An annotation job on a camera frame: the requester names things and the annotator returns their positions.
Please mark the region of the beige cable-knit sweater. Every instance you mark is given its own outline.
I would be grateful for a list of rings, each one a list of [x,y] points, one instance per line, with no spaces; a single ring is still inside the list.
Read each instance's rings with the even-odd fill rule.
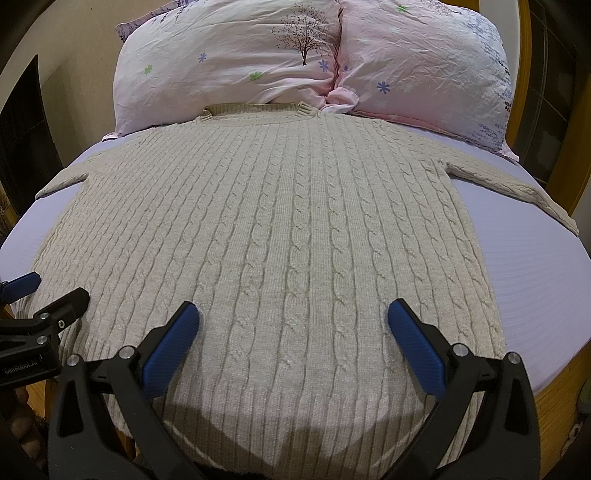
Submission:
[[[376,479],[431,407],[387,327],[394,300],[476,354],[506,350],[457,177],[576,230],[537,188],[402,126],[304,104],[214,105],[43,188],[78,192],[17,309],[84,288],[89,307],[60,352],[99,359],[192,302],[200,332],[160,404],[191,459],[273,479]]]

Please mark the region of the dark wooden bedside furniture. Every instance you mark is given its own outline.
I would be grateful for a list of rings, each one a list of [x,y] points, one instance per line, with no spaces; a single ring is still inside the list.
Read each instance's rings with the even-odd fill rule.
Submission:
[[[42,99],[38,58],[27,65],[1,110],[1,184],[16,214],[63,165],[54,144]]]

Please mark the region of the pink floral pillow with tree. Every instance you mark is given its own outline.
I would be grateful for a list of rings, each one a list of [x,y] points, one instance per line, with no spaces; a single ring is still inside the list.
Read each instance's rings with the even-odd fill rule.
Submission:
[[[339,47],[335,1],[183,1],[121,27],[114,134],[192,120],[214,104],[325,107]]]

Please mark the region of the wooden bed headboard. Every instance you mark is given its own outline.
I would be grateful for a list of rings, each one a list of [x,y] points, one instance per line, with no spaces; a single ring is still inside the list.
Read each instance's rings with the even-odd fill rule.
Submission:
[[[590,4],[466,1],[498,28],[514,80],[507,142],[569,214],[590,183]]]

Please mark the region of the pink floral pillow right side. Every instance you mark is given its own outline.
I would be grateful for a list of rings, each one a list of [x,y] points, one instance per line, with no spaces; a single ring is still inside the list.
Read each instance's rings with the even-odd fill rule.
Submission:
[[[501,36],[441,1],[343,1],[325,111],[419,127],[513,158],[513,85]]]

